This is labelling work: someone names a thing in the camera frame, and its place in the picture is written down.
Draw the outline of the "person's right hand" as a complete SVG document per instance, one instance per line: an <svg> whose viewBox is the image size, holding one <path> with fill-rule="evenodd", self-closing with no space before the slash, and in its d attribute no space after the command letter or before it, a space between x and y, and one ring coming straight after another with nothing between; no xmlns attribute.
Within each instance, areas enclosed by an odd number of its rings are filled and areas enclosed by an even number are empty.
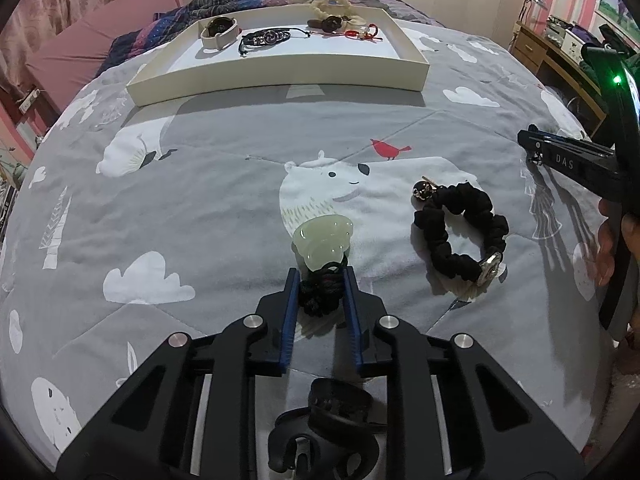
<svg viewBox="0 0 640 480"><path fill-rule="evenodd" d="M640 248L640 226L630 214L622 219L620 234L615 235L612 229L611 214L613 211L613 203L608 200L600 200L598 209L600 214L605 218L604 222L598 229L598 252L596 255L596 283L598 286L605 286L612 278L615 270L614 249L616 242L623 237L626 246L631 255L639 261Z"/></svg>

